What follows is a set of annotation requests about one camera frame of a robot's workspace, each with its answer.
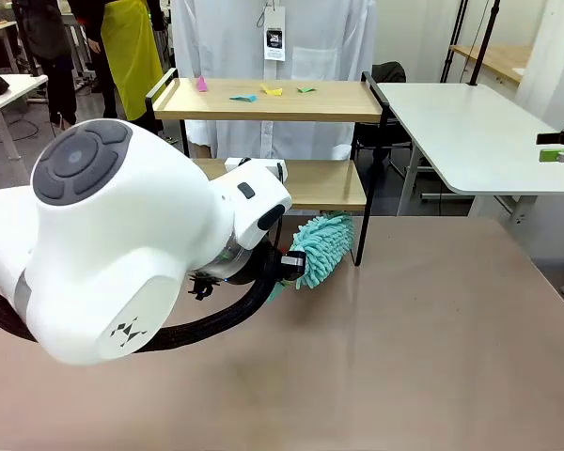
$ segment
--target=teal microfiber duster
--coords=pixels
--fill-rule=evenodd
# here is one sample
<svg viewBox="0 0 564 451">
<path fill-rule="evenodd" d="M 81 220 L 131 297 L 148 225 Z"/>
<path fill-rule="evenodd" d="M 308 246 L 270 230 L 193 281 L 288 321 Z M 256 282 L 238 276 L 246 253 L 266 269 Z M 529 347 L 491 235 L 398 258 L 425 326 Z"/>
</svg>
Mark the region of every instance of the teal microfiber duster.
<svg viewBox="0 0 564 451">
<path fill-rule="evenodd" d="M 291 251 L 307 254 L 305 274 L 297 279 L 296 287 L 302 285 L 314 288 L 334 270 L 340 260 L 353 247 L 353 218 L 345 212 L 324 213 L 299 226 L 294 234 Z M 289 282 L 276 285 L 270 300 Z"/>
</svg>

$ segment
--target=yellow cloth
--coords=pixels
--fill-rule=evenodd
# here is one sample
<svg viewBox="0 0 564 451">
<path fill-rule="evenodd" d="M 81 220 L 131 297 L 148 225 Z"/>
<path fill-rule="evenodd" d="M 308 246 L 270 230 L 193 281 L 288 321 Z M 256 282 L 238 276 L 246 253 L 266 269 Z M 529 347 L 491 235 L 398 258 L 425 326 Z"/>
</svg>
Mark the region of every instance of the yellow cloth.
<svg viewBox="0 0 564 451">
<path fill-rule="evenodd" d="M 146 95 L 163 77 L 146 0 L 107 3 L 101 34 L 125 116 L 138 119 L 147 111 Z"/>
</svg>

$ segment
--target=tag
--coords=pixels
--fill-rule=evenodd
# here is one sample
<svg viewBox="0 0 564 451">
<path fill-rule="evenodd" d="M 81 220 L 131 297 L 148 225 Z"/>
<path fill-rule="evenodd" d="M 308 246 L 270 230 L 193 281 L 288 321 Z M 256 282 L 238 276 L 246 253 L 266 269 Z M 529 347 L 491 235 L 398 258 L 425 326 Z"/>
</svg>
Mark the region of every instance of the tag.
<svg viewBox="0 0 564 451">
<path fill-rule="evenodd" d="M 286 60 L 286 11 L 284 7 L 266 7 L 263 24 L 263 45 L 265 59 L 273 61 Z"/>
</svg>

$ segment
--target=shirt pocket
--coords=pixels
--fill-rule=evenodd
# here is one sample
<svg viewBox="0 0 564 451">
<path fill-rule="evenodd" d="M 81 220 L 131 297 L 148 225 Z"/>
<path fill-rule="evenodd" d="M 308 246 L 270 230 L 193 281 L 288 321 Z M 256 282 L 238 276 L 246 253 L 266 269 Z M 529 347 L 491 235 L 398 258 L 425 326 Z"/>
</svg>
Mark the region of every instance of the shirt pocket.
<svg viewBox="0 0 564 451">
<path fill-rule="evenodd" d="M 292 80 L 337 80 L 338 50 L 292 49 Z"/>
</svg>

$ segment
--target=white table leg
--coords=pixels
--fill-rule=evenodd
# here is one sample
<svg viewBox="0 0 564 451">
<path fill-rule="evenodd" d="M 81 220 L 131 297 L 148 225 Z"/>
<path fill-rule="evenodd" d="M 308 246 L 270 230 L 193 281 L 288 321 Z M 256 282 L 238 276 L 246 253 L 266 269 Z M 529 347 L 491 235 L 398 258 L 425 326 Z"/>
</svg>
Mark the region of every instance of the white table leg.
<svg viewBox="0 0 564 451">
<path fill-rule="evenodd" d="M 19 181 L 23 181 L 24 183 L 29 183 L 29 174 L 27 173 L 27 169 L 23 163 L 23 159 L 17 148 L 15 146 L 15 142 L 12 140 L 12 136 L 10 135 L 10 131 L 8 130 L 8 124 L 4 120 L 4 116 L 2 116 L 2 112 L 0 111 L 0 137 L 2 138 L 2 142 L 4 144 L 5 149 L 7 150 L 8 159 L 14 162 L 15 173 L 17 174 L 17 178 Z"/>
<path fill-rule="evenodd" d="M 19 68 L 17 67 L 17 61 L 15 60 L 14 54 L 12 54 L 12 49 L 10 48 L 10 42 L 8 41 L 8 34 L 5 33 L 2 35 L 2 42 L 4 43 L 4 48 L 7 51 L 8 61 L 10 62 L 10 68 L 12 69 L 12 73 L 19 73 Z"/>
<path fill-rule="evenodd" d="M 509 228 L 514 228 L 524 221 L 536 201 L 537 197 L 535 195 L 521 195 L 518 202 L 516 202 L 516 207 L 509 216 Z"/>
<path fill-rule="evenodd" d="M 417 166 L 422 157 L 422 152 L 419 147 L 414 144 L 414 150 L 412 150 L 412 158 L 410 159 L 410 165 L 407 167 L 407 173 L 405 174 L 405 181 L 403 182 L 403 190 L 401 191 L 401 199 L 399 200 L 399 208 L 397 209 L 397 216 L 404 216 L 407 212 L 407 207 L 410 204 L 410 198 L 412 197 L 412 191 L 414 190 L 415 175 L 417 174 Z"/>
<path fill-rule="evenodd" d="M 480 211 L 482 210 L 482 206 L 485 203 L 485 196 L 484 195 L 477 195 L 474 198 L 474 202 L 472 202 L 472 207 L 470 207 L 470 211 L 468 211 L 469 218 L 477 218 L 480 216 Z"/>
</svg>

